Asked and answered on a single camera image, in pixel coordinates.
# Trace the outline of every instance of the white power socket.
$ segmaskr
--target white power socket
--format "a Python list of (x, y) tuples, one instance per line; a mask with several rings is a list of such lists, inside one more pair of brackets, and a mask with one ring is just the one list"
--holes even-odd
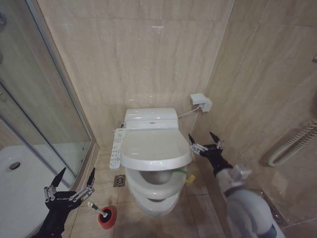
[(199, 104), (199, 107), (205, 112), (209, 112), (212, 106), (212, 102), (209, 98), (206, 98), (204, 94), (202, 93), (195, 93), (190, 95), (192, 99), (193, 105)]

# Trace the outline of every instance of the green object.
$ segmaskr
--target green object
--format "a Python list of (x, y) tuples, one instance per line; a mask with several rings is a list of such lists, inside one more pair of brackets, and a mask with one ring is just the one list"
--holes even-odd
[(172, 170), (172, 173), (173, 173), (173, 172), (183, 173), (183, 174), (186, 174), (186, 175), (187, 175), (187, 171), (186, 171), (186, 170), (175, 169), (175, 170)]

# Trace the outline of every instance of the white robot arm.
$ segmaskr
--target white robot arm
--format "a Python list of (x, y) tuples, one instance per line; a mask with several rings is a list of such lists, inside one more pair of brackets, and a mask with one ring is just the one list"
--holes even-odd
[(222, 141), (210, 134), (215, 144), (206, 146), (196, 144), (189, 135), (190, 148), (213, 166), (213, 174), (227, 202), (227, 222), (233, 238), (285, 238), (267, 202), (245, 187), (244, 180), (252, 171), (245, 165), (231, 166), (221, 155)]

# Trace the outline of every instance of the toilet base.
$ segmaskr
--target toilet base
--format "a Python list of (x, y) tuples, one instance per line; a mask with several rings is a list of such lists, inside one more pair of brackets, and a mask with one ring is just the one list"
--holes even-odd
[(170, 213), (173, 208), (175, 207), (179, 196), (180, 192), (179, 191), (177, 194), (166, 198), (163, 201), (160, 202), (153, 202), (146, 197), (141, 196), (138, 192), (136, 192), (132, 187), (128, 186), (130, 193), (134, 197), (135, 203), (138, 205), (138, 207), (148, 216), (151, 217), (161, 217), (165, 216), (166, 214)]

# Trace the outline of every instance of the tiled floor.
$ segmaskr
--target tiled floor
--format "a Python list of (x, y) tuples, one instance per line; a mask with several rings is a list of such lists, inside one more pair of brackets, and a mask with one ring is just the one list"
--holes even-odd
[(97, 213), (87, 203), (68, 217), (64, 238), (224, 238), (205, 183), (196, 163), (188, 166), (196, 180), (186, 184), (175, 208), (164, 217), (145, 215), (134, 203), (127, 184), (113, 187), (115, 175), (124, 169), (109, 170), (111, 149), (100, 149), (95, 173), (95, 192), (88, 199), (100, 207), (117, 207), (117, 221), (113, 228), (104, 230)]

